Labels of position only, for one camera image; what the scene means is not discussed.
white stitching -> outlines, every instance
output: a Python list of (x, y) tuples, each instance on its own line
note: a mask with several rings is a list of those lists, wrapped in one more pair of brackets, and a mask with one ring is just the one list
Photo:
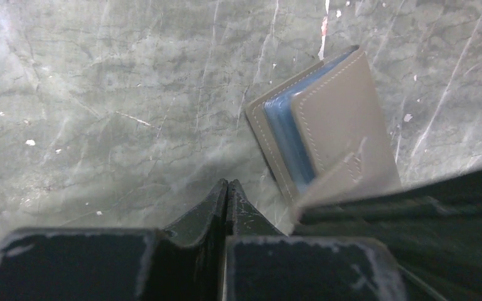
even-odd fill
[(313, 94), (319, 92), (325, 85), (329, 84), (332, 80), (334, 80), (336, 77), (338, 77), (340, 74), (342, 74), (346, 69), (348, 69), (350, 66), (352, 66), (357, 60), (362, 58), (364, 55), (365, 55), (365, 53), (363, 52), (360, 56), (358, 56), (355, 60), (350, 62), (350, 64), (346, 65), (343, 69), (341, 69), (334, 76), (332, 76), (331, 78), (327, 79), (322, 84), (320, 84), (320, 86), (318, 86), (313, 91), (311, 91), (308, 95), (306, 95), (304, 98), (302, 98), (302, 100), (300, 101), (300, 104), (298, 106), (300, 116), (302, 118), (302, 121), (304, 122), (304, 125), (306, 126), (306, 131), (308, 132), (309, 141), (311, 143), (311, 146), (313, 146), (313, 151), (315, 153), (315, 157), (317, 158), (317, 163), (318, 163), (321, 171), (324, 171), (324, 166), (323, 166), (323, 162), (322, 162), (322, 160), (319, 156), (319, 152), (317, 151), (317, 147), (315, 146), (315, 141), (313, 140), (313, 136), (311, 135), (311, 130), (309, 129), (308, 122), (306, 121), (306, 118), (304, 117), (304, 111), (303, 111), (304, 103), (306, 102), (306, 100), (309, 97), (311, 97)]
[(352, 178), (353, 181), (356, 180), (356, 177), (354, 176), (354, 173), (352, 173), (352, 168), (350, 168), (350, 164), (347, 162), (346, 166), (348, 168), (348, 172), (350, 173), (350, 177)]
[[(345, 52), (335, 56), (334, 58), (332, 58), (329, 62), (335, 60), (336, 58), (338, 58), (339, 56), (341, 55), (344, 55), (348, 50), (346, 50)], [(306, 77), (310, 76), (311, 74), (313, 74), (314, 72), (320, 70), (322, 67), (324, 67), (326, 64), (323, 64), (322, 66), (320, 66), (319, 68), (313, 70), (312, 72), (309, 72), (306, 76), (303, 76), (301, 78), (299, 78), (296, 82), (290, 84), (289, 86), (283, 88), (282, 90), (280, 90), (279, 92), (277, 92), (276, 94), (274, 94), (272, 97), (269, 97), (268, 99), (272, 99), (274, 97), (276, 97), (276, 95), (282, 93), (283, 91), (285, 91), (286, 89), (288, 89), (289, 87), (293, 86), (293, 85), (296, 85), (298, 82), (300, 82), (301, 80), (305, 79)], [(265, 141), (265, 144), (267, 145), (267, 149), (269, 150), (269, 153), (270, 153), (270, 156), (272, 157), (272, 160), (274, 161), (274, 164), (276, 165), (276, 167), (278, 168), (278, 173), (280, 174), (280, 176), (282, 177), (282, 180), (284, 181), (284, 184), (286, 185), (286, 190), (287, 190), (287, 193), (291, 199), (291, 201), (293, 200), (293, 196), (291, 194), (291, 191), (289, 190), (289, 185), (287, 185), (287, 181), (286, 181), (286, 178), (284, 177), (284, 174), (282, 173), (282, 170), (280, 168), (280, 165), (278, 165), (278, 162), (276, 161), (276, 158), (274, 157), (274, 154), (272, 153), (272, 149), (270, 149), (270, 145), (269, 145), (269, 141), (267, 141), (267, 138), (265, 138), (265, 134), (263, 133), (263, 129), (261, 128), (261, 125), (259, 124), (259, 121), (257, 120), (257, 117), (256, 117), (256, 114), (255, 114), (255, 111), (258, 110), (259, 108), (261, 108), (261, 106), (263, 106), (263, 104), (265, 104), (265, 101), (263, 101), (262, 103), (260, 103), (259, 105), (255, 106), (253, 109), (252, 109), (252, 116), (254, 117), (254, 120), (256, 120), (256, 124), (258, 125), (258, 128), (259, 128), (259, 131), (261, 133), (261, 136), (263, 137), (263, 140)]]

wallet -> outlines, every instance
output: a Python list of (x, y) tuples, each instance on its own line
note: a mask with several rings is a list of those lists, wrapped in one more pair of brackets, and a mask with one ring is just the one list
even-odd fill
[(250, 102), (247, 118), (293, 208), (401, 188), (385, 118), (359, 46)]

blue card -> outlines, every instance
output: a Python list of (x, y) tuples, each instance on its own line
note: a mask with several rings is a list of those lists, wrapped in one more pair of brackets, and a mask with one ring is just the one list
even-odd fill
[(315, 178), (315, 172), (302, 143), (302, 138), (291, 112), (292, 96), (304, 91), (312, 83), (331, 71), (355, 50), (341, 55), (325, 64), (300, 82), (284, 90), (264, 104), (264, 112), (284, 159), (291, 179), (302, 193)]

gray marble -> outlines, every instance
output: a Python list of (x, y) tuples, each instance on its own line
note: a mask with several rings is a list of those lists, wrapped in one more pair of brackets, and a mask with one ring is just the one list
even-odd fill
[[(404, 184), (482, 166), (482, 0), (330, 0)], [(0, 238), (164, 226), (219, 178), (289, 231), (244, 105), (318, 59), (324, 0), (0, 0)]]

card holder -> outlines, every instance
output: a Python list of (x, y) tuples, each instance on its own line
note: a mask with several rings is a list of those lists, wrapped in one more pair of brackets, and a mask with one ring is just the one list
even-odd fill
[(354, 191), (400, 188), (359, 46), (317, 62), (249, 103), (246, 113), (282, 194), (295, 208)]

